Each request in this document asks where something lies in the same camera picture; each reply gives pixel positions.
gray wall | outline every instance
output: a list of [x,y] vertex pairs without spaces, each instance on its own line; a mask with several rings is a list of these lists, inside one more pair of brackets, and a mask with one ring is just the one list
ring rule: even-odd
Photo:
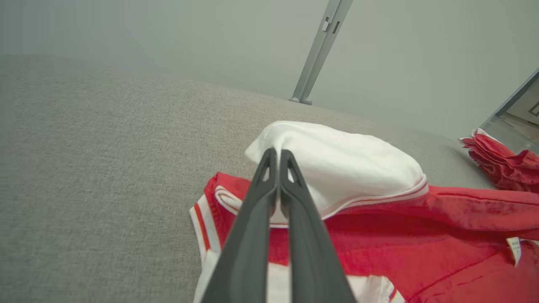
[[[288,99],[326,0],[2,0],[2,52]],[[539,67],[537,0],[355,0],[315,106],[449,137]]]

gray fabric surface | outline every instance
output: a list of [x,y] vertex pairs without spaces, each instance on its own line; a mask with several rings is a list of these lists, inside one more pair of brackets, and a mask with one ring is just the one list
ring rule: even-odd
[[0,301],[192,300],[201,270],[188,210],[275,120],[371,134],[434,185],[491,187],[455,140],[192,81],[0,57]]

white cloth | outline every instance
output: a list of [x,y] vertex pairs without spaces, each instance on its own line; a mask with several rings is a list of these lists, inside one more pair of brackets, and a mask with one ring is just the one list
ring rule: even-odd
[[[206,260],[202,267],[202,273],[198,279],[197,288],[195,290],[194,303],[199,303],[204,296],[204,292],[210,282],[213,270],[219,259],[218,253],[208,250]],[[290,271],[288,266],[269,263],[267,272],[267,303],[287,303],[290,302]],[[404,298],[400,293],[395,292],[393,283],[386,277],[368,276],[347,276],[350,288],[357,302],[361,303],[401,303]]]
[[[320,124],[277,121],[260,133],[245,155],[258,163],[271,147],[278,157],[282,149],[294,154],[322,219],[344,208],[414,198],[428,191],[416,160],[373,136]],[[219,187],[216,197],[237,214],[240,199]],[[270,223],[274,228],[288,227],[279,201]]]

red garment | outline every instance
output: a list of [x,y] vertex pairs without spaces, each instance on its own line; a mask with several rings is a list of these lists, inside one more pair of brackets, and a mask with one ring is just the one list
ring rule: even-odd
[[[219,185],[243,199],[250,181],[223,173],[209,180],[195,205],[206,250],[224,245],[235,219],[215,198]],[[406,301],[539,301],[539,248],[522,242],[515,268],[506,243],[539,240],[538,194],[430,186],[414,199],[345,209],[325,224],[346,274],[386,276]],[[287,229],[271,229],[269,249],[270,262],[288,264]]]
[[465,148],[470,148],[470,157],[496,187],[539,194],[539,157],[536,154],[523,150],[516,155],[481,130],[461,141]]

clothing tag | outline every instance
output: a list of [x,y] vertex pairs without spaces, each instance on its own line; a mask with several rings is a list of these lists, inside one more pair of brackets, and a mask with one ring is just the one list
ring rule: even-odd
[[515,267],[519,263],[520,256],[522,255],[522,250],[520,249],[520,240],[518,237],[513,238],[507,238],[507,243],[509,244],[509,247],[511,248],[511,252],[513,253],[513,258],[515,259]]

